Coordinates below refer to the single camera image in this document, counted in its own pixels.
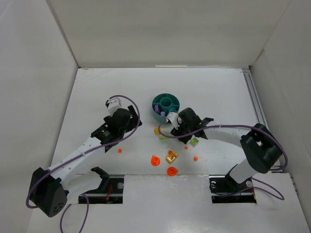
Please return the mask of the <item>purple printed curved lego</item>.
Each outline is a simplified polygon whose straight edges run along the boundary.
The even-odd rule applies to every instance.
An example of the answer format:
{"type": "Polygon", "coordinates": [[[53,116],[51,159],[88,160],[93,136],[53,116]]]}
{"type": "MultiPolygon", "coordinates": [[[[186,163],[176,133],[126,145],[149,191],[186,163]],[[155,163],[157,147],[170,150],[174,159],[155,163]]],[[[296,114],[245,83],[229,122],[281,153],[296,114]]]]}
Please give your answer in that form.
{"type": "Polygon", "coordinates": [[[161,113],[160,108],[159,108],[159,105],[155,105],[154,111],[155,111],[157,114],[160,114],[160,113],[161,113]]]}

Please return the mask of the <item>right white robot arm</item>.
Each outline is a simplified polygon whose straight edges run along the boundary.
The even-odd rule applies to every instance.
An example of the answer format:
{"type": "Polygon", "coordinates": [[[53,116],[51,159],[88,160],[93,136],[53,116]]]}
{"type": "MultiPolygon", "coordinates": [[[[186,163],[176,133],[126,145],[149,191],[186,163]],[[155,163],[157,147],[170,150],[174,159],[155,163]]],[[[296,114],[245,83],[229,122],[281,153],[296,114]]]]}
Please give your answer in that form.
{"type": "Polygon", "coordinates": [[[270,171],[284,153],[269,130],[259,123],[255,126],[224,125],[212,118],[201,119],[191,108],[169,113],[166,119],[173,125],[171,135],[184,144],[195,136],[242,148],[245,159],[231,168],[221,181],[230,191],[256,174],[270,171]]]}

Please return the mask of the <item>teal divided round container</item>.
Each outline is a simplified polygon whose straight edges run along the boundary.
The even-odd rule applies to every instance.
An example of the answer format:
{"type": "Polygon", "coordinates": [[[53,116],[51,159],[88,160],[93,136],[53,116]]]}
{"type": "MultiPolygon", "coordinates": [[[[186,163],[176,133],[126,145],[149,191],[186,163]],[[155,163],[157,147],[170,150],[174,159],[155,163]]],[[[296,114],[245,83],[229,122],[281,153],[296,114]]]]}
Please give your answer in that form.
{"type": "Polygon", "coordinates": [[[178,98],[172,94],[169,93],[162,93],[154,97],[152,100],[152,113],[153,117],[156,121],[162,122],[166,119],[166,116],[163,117],[160,114],[157,114],[154,111],[155,105],[159,105],[160,111],[165,112],[166,116],[169,113],[169,110],[173,107],[177,111],[176,113],[179,112],[180,108],[180,102],[178,98]]]}

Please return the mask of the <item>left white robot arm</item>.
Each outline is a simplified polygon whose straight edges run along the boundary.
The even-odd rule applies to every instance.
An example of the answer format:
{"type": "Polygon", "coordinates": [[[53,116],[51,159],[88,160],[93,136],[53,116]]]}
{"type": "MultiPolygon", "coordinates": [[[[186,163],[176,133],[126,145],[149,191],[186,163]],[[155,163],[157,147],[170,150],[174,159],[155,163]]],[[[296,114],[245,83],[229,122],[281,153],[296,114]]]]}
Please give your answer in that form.
{"type": "Polygon", "coordinates": [[[47,168],[38,168],[32,174],[26,197],[26,206],[38,208],[48,217],[57,215],[70,199],[90,190],[105,190],[110,176],[96,166],[84,172],[96,158],[96,151],[108,152],[113,146],[126,140],[142,125],[136,104],[127,108],[109,107],[104,124],[91,133],[86,142],[59,163],[47,168]]]}

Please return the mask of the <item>light green sloped lego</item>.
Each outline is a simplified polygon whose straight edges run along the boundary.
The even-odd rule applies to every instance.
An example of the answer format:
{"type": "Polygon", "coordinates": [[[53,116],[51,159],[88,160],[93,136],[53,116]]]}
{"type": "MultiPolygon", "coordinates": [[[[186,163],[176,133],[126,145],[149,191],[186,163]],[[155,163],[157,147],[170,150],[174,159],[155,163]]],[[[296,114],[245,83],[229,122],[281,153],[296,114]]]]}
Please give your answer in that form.
{"type": "Polygon", "coordinates": [[[160,140],[168,140],[169,138],[160,134],[159,139],[160,140]]]}

